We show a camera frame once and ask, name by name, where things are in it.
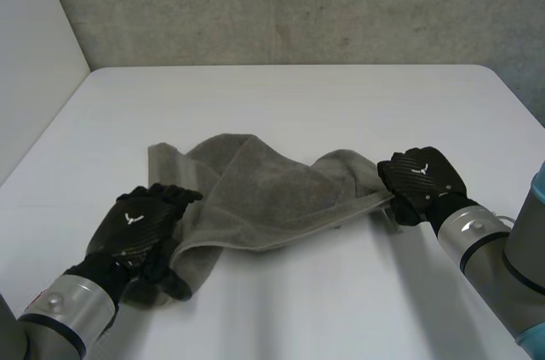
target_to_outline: black glove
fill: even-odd
[[[177,300],[189,299],[192,291],[169,268],[179,243],[172,234],[187,205],[202,197],[160,184],[123,194],[92,237],[85,261],[66,273],[93,280],[116,304],[131,280],[158,285]]]
[[[476,204],[467,199],[466,186],[460,175],[433,147],[394,153],[391,161],[380,162],[377,167],[382,182],[395,196],[391,202],[392,211],[402,226],[415,226],[425,220],[440,221],[432,222],[434,229],[437,226],[437,233],[445,214]],[[443,199],[440,204],[447,206],[439,205],[440,218],[434,219],[439,198]],[[430,211],[433,211],[433,218],[430,218]]]

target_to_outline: black band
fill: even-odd
[[[447,218],[459,209],[471,207],[472,205],[478,204],[462,194],[452,192],[433,201],[426,211],[426,218],[432,224],[435,235],[438,236],[439,229]]]
[[[504,238],[508,236],[509,236],[509,232],[502,231],[502,232],[493,232],[491,234],[488,234],[486,237],[480,238],[480,240],[478,240],[471,247],[466,249],[466,252],[463,253],[462,258],[460,259],[460,271],[462,271],[463,273],[466,270],[466,264],[468,263],[469,258],[471,258],[471,255],[473,255],[477,249],[489,243],[490,241],[494,241],[495,239]]]
[[[80,358],[85,357],[85,353],[87,352],[87,349],[85,348],[85,344],[80,339],[80,337],[76,334],[76,332],[74,332],[65,324],[57,320],[54,320],[51,317],[39,315],[37,313],[29,313],[27,315],[23,315],[19,318],[19,320],[21,322],[31,322],[31,323],[39,324],[40,326],[44,326],[45,328],[54,330],[55,332],[60,334],[62,337],[64,337],[66,340],[68,340],[68,342],[72,346],[74,346]]]
[[[545,288],[543,286],[531,281],[530,279],[525,277],[522,273],[517,271],[517,268],[515,268],[513,264],[509,262],[508,256],[505,255],[505,251],[503,251],[502,253],[502,260],[503,260],[503,264],[508,269],[509,273],[511,273],[511,275],[513,275],[513,277],[517,279],[517,281],[527,286],[531,290],[537,292],[538,294],[545,294]]]

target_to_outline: gray wall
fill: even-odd
[[[545,0],[61,2],[93,69],[481,64],[545,123]]]

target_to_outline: glove cuff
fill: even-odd
[[[78,275],[93,281],[110,295],[116,308],[130,281],[129,272],[109,254],[104,253],[87,255],[83,262],[68,269],[65,274]]]
[[[474,200],[457,192],[445,194],[434,200],[426,211],[426,218],[432,224],[435,236],[439,234],[439,229],[447,218],[459,209],[464,209],[472,205],[478,204]]]

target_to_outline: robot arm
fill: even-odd
[[[462,179],[431,147],[379,163],[400,225],[428,220],[439,244],[506,329],[534,359],[545,359],[545,164],[513,230],[467,198]]]
[[[158,285],[177,300],[192,291],[169,268],[178,242],[176,222],[195,191],[176,186],[137,187],[106,215],[79,265],[43,291],[16,321],[0,299],[0,350],[8,360],[79,360],[113,323],[129,282]]]

